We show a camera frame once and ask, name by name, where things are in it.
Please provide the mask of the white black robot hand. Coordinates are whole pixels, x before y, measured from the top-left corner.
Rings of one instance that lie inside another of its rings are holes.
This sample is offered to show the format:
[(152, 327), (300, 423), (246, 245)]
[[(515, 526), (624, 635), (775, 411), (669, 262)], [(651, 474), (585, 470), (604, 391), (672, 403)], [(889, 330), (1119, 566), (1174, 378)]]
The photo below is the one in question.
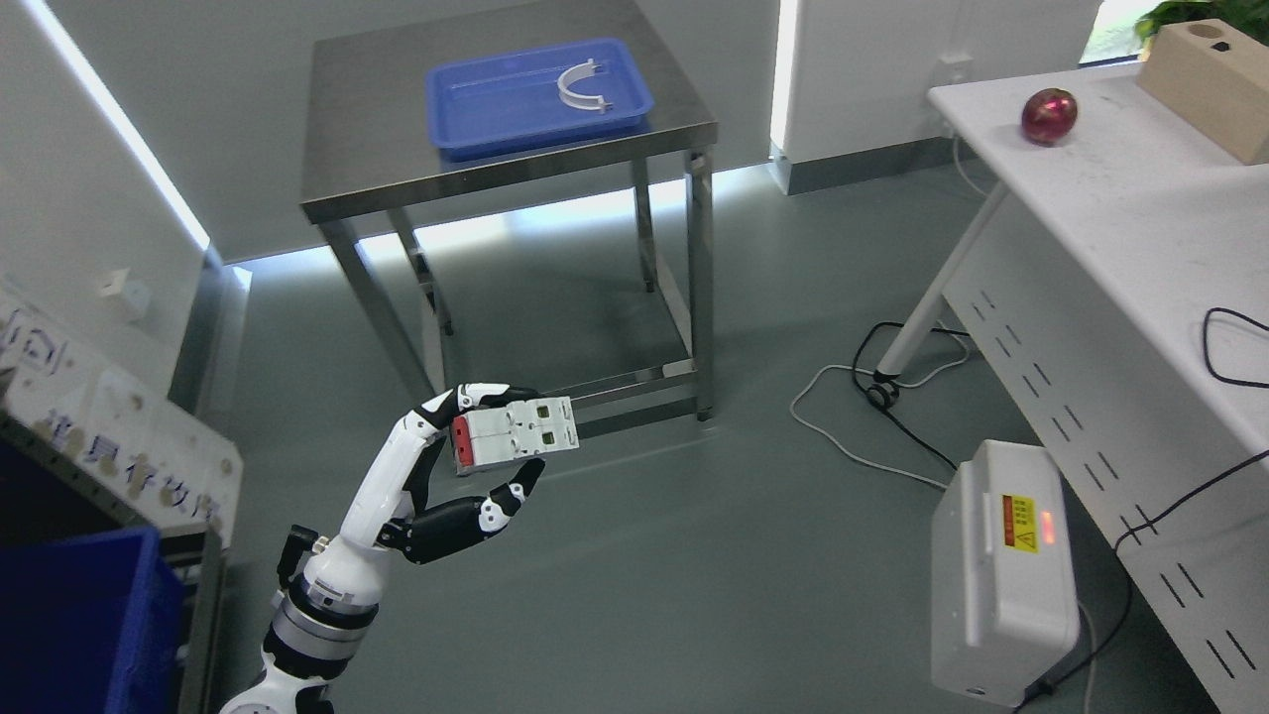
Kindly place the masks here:
[(308, 599), (340, 613), (362, 613), (385, 599), (390, 557), (431, 563), (501, 533), (524, 506), (544, 469), (523, 458), (516, 476), (486, 496), (426, 507), (431, 462), (456, 419), (525, 406), (539, 393), (522, 386), (463, 383), (412, 407), (393, 424), (349, 506), (339, 533), (299, 577)]

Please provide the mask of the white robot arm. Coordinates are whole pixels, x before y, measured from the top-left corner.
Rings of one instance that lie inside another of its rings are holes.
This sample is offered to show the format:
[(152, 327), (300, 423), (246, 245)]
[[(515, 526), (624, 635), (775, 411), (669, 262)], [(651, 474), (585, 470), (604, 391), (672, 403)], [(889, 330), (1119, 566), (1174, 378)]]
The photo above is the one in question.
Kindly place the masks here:
[(357, 654), (385, 599), (387, 550), (291, 526), (261, 670), (223, 713), (331, 713), (329, 687)]

